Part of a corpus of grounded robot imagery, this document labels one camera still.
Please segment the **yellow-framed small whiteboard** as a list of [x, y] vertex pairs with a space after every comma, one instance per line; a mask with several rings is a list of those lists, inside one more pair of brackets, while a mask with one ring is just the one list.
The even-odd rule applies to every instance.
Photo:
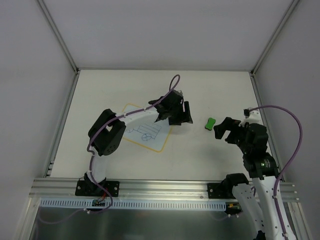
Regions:
[[158, 112], [155, 107], [148, 110], [128, 103], [120, 120], [125, 123], [123, 139], [154, 152], [163, 151], [172, 127], [167, 119], [155, 122]]

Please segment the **green whiteboard eraser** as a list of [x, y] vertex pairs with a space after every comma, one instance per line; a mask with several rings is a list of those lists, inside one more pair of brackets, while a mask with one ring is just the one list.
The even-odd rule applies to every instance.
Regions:
[[214, 125], [216, 123], [216, 119], [209, 117], [207, 120], [207, 123], [205, 124], [204, 128], [208, 131], [212, 131], [214, 128]]

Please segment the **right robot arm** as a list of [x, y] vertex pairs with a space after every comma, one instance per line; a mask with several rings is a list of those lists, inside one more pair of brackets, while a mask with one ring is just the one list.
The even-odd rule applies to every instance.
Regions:
[[295, 240], [278, 187], [280, 172], [275, 159], [267, 152], [269, 136], [265, 126], [253, 122], [241, 123], [226, 117], [214, 126], [214, 136], [236, 145], [242, 152], [243, 165], [252, 180], [243, 173], [226, 175], [213, 190], [228, 198], [235, 198], [250, 221], [255, 240]]

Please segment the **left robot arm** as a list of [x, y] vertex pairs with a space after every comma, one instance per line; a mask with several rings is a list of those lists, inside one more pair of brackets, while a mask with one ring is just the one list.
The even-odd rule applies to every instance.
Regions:
[[104, 193], [109, 193], [106, 176], [104, 173], [99, 173], [105, 168], [104, 164], [94, 164], [95, 156], [102, 157], [114, 153], [126, 130], [166, 119], [170, 126], [193, 123], [190, 104], [177, 90], [170, 90], [159, 99], [149, 101], [145, 108], [123, 113], [115, 113], [109, 108], [104, 110], [88, 131], [87, 151], [91, 153], [91, 159], [83, 180], [77, 183], [80, 189], [76, 189], [76, 195], [100, 197]]

